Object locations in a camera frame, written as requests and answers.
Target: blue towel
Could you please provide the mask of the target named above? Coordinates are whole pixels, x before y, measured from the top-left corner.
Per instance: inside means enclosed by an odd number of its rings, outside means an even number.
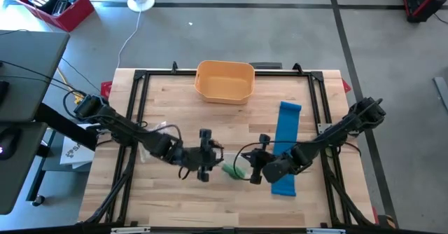
[[[298,104],[288,102],[280,103],[279,119],[277,121],[277,129],[275,132],[276,141],[292,141],[297,140],[299,130],[299,116],[302,107]],[[274,155],[280,155],[284,151],[289,150],[294,143],[275,143]],[[287,174],[278,182],[271,186],[271,193],[276,195],[295,196],[294,175]]]

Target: white cable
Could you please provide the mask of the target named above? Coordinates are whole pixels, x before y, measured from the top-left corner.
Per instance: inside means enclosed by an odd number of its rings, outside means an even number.
[[[125,41],[125,43],[123,44],[123,46],[120,49],[120,52],[118,52],[118,64],[117,64],[117,68],[120,67],[120,57],[121,57],[121,52],[123,51],[123,49],[125,48],[127,42],[134,36],[134,34],[137,33],[137,31],[139,30],[139,23],[140,23],[140,15],[141,15],[141,11],[139,11],[139,16],[137,18],[137,25],[135,27],[134,32],[131,34],[131,36],[129,36],[129,38],[127,38],[127,40]]]

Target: concrete floor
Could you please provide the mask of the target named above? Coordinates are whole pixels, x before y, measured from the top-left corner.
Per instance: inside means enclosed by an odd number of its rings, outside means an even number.
[[[412,25],[403,10],[381,9],[401,5],[400,0],[337,0],[344,5],[338,24],[343,25],[348,42],[343,48],[344,34],[338,32],[331,0],[156,1],[205,4],[194,8],[171,4],[142,13],[139,32],[123,51],[121,67],[169,68],[176,60],[180,68],[192,68],[202,60],[231,60],[283,62],[284,68],[299,62],[305,69],[341,70],[358,94],[384,98],[387,118],[374,135],[400,227],[448,233],[448,167],[444,165],[448,113],[432,81],[435,76],[448,79],[446,24],[430,18]],[[210,7],[212,3],[279,5],[217,8]],[[297,4],[321,4],[324,9]],[[376,10],[354,10],[359,5],[373,5]],[[71,33],[64,58],[96,86],[113,78],[118,51],[135,28],[137,14],[123,6],[95,3],[96,12]],[[437,14],[448,20],[445,9]],[[22,6],[2,7],[0,19],[0,29],[48,31]],[[64,62],[60,67],[77,88],[95,91]],[[356,101],[353,93],[347,95],[350,103]],[[62,90],[51,86],[44,102],[64,113],[62,95]],[[382,213],[364,137],[360,146],[372,204]],[[48,175],[41,193],[57,198],[56,202],[33,208],[21,194],[13,212],[0,217],[0,229],[75,223],[86,180],[81,174]]]

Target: wooden table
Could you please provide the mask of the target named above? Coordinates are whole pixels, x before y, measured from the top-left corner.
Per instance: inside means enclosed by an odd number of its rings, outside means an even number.
[[[113,79],[109,101],[122,115],[126,113],[134,70],[117,69]],[[349,108],[341,75],[335,70],[325,70],[323,75],[332,121],[337,122]],[[253,95],[248,104],[242,106],[205,103],[196,93],[193,82],[192,76],[151,76],[143,120],[150,126],[163,121],[177,124],[185,146],[199,145],[200,128],[212,129],[213,138],[225,147],[226,154],[232,155],[243,145],[258,141],[260,133],[274,139],[280,101],[287,101],[302,105],[298,139],[309,140],[316,136],[306,78],[257,77]],[[141,85],[137,90],[134,120]],[[80,220],[87,219],[109,192],[118,147],[118,144],[110,143],[97,148],[80,209]],[[361,212],[374,221],[358,152],[350,146],[343,146],[339,157],[347,193]],[[210,173],[208,183],[196,180],[195,173],[182,181],[178,178],[178,170],[179,167],[154,158],[142,163],[137,156],[127,223],[138,221],[141,226],[182,227],[317,227],[321,222],[330,223],[318,158],[309,169],[295,177],[296,197],[272,195],[271,185],[266,181],[261,185],[235,181],[219,168]],[[338,196],[335,198],[337,213],[342,219],[340,200]],[[121,195],[118,196],[114,216],[118,215],[120,201]]]

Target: red bin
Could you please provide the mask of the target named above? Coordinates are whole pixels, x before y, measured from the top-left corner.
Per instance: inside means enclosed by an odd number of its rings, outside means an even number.
[[[40,18],[48,24],[52,24],[55,27],[59,27],[66,32],[71,32],[75,29],[79,23],[81,23],[88,15],[93,13],[95,10],[93,8],[90,0],[76,0],[71,6],[69,6],[65,11],[59,16],[50,15],[44,11],[34,8],[28,0],[17,0],[23,6],[25,6],[28,11],[30,11],[35,17]]]

